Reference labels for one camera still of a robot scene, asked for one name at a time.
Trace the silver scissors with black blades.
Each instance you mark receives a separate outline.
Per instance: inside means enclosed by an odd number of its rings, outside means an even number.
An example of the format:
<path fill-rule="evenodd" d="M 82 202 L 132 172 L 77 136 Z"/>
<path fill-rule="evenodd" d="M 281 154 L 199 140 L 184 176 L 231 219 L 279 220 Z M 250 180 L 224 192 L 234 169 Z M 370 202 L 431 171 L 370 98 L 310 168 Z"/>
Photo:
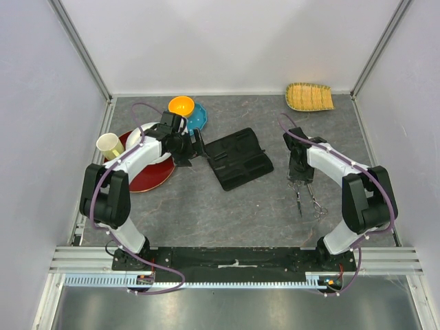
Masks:
<path fill-rule="evenodd" d="M 290 181 L 288 183 L 288 185 L 295 192 L 298 214 L 300 217 L 302 217 L 303 212 L 302 212 L 302 205 L 301 205 L 301 198 L 300 198 L 300 184 L 297 181 Z"/>

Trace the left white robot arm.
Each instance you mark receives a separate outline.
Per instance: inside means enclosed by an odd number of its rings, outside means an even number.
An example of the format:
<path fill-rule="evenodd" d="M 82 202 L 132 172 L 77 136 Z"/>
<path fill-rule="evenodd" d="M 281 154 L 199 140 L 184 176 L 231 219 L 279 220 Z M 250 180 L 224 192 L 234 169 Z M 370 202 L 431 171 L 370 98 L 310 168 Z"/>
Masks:
<path fill-rule="evenodd" d="M 104 230 L 128 251 L 127 263 L 145 270 L 151 262 L 148 239 L 130 219 L 129 185 L 144 168 L 169 153 L 176 166 L 207 156 L 200 129 L 187 128 L 187 119 L 166 111 L 152 127 L 140 130 L 135 144 L 115 159 L 86 167 L 79 212 L 98 230 Z"/>

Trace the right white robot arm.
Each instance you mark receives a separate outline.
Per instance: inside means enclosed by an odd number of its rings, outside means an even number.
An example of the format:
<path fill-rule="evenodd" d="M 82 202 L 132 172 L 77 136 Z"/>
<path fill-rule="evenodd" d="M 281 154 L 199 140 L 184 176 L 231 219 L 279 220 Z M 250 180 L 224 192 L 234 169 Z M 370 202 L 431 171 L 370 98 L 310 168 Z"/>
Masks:
<path fill-rule="evenodd" d="M 388 171 L 382 166 L 369 167 L 337 152 L 320 137 L 307 137 L 299 127 L 283 134 L 290 151 L 288 180 L 296 191 L 298 209 L 300 187 L 306 186 L 321 217 L 324 208 L 317 202 L 311 184 L 314 172 L 321 171 L 341 187 L 342 220 L 319 240 L 316 265 L 332 270 L 340 255 L 355 249 L 370 234 L 392 230 L 398 216 L 397 203 Z"/>

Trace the black zipper tool case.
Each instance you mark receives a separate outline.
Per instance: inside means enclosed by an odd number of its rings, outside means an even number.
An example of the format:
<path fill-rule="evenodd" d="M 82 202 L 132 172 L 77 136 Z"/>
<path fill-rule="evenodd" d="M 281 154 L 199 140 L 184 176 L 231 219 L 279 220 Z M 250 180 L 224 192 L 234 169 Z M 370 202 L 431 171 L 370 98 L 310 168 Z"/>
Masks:
<path fill-rule="evenodd" d="M 208 163 L 224 191 L 231 191 L 274 170 L 250 128 L 206 145 Z"/>

